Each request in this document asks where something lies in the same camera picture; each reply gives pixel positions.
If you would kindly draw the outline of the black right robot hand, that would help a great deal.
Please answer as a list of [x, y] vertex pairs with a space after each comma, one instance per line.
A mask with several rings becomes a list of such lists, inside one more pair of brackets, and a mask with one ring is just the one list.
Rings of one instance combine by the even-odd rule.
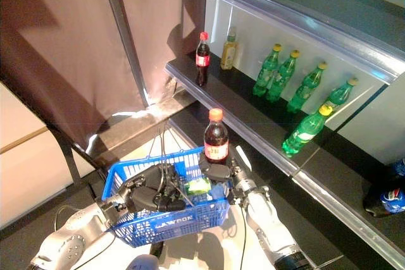
[[224, 186], [224, 196], [230, 204], [244, 204], [247, 196], [258, 187], [252, 178], [250, 162], [241, 146], [228, 146], [225, 164], [210, 163], [204, 152], [199, 155], [202, 174], [213, 183]]

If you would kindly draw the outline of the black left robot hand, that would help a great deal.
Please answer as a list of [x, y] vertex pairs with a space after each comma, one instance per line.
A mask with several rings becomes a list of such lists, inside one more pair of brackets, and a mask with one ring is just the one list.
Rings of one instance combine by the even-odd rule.
[[172, 164], [155, 164], [125, 181], [117, 192], [128, 212], [181, 211], [186, 203], [180, 197], [180, 179]]

